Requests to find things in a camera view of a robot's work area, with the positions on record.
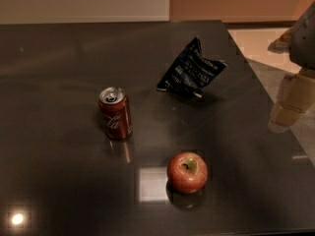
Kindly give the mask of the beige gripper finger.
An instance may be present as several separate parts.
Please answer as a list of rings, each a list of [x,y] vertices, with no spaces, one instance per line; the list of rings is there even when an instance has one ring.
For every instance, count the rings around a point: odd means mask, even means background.
[[[283,133],[315,104],[315,71],[302,68],[297,74],[285,74],[271,110],[269,129]]]

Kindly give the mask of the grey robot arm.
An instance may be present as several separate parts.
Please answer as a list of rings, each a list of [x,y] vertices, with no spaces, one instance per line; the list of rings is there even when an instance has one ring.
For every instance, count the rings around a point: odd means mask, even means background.
[[[285,132],[315,103],[315,2],[292,27],[288,54],[301,69],[280,83],[268,124],[274,133]]]

